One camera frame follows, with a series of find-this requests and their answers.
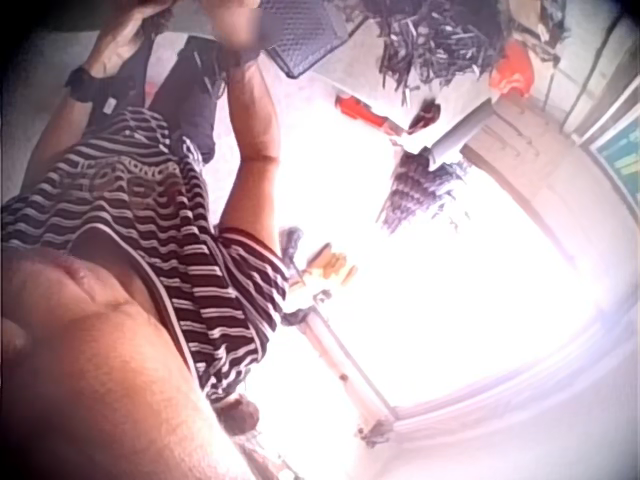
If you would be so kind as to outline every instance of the skin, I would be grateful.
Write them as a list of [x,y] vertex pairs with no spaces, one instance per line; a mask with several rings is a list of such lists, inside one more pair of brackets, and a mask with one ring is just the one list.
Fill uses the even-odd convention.
[[47,249],[2,254],[0,425],[20,465],[41,478],[251,478],[167,331],[109,271]]
[[[135,51],[142,19],[168,3],[119,16],[85,67],[115,74]],[[275,108],[257,63],[231,72],[228,89],[241,163],[221,225],[277,252]],[[63,97],[23,192],[80,140],[90,108]],[[3,250],[0,425],[11,452],[25,459],[19,463],[42,478],[252,478],[124,252],[98,236],[80,239],[71,254]]]

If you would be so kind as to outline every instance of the man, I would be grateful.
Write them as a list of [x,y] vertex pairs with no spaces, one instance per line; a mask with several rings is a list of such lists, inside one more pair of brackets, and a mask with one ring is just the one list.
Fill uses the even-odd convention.
[[[143,108],[143,23],[170,3],[100,33],[3,207],[3,452],[42,478],[245,478],[207,400],[237,414],[279,320],[278,123],[254,16],[211,3],[227,47],[190,38]],[[241,162],[214,232],[225,85]]]

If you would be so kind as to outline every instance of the hand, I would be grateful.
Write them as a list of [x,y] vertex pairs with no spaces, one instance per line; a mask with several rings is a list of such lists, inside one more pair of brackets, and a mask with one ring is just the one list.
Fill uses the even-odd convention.
[[134,4],[119,12],[98,34],[96,44],[84,63],[84,68],[96,78],[114,76],[140,47],[143,35],[140,26],[148,18],[166,8],[173,0],[133,0]]
[[259,0],[203,0],[217,41],[232,49],[253,46],[258,31]]

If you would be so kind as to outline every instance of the black wristwatch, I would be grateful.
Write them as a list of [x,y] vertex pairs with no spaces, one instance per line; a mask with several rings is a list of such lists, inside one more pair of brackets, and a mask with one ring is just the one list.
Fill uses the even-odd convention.
[[76,102],[92,103],[100,88],[101,79],[91,75],[84,67],[78,67],[69,74],[65,87]]

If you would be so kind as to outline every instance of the green sign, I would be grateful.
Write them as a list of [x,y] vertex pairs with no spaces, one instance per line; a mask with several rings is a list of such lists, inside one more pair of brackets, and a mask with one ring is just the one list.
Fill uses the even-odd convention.
[[593,150],[613,173],[618,184],[629,195],[636,207],[640,205],[640,121],[627,120],[622,128]]

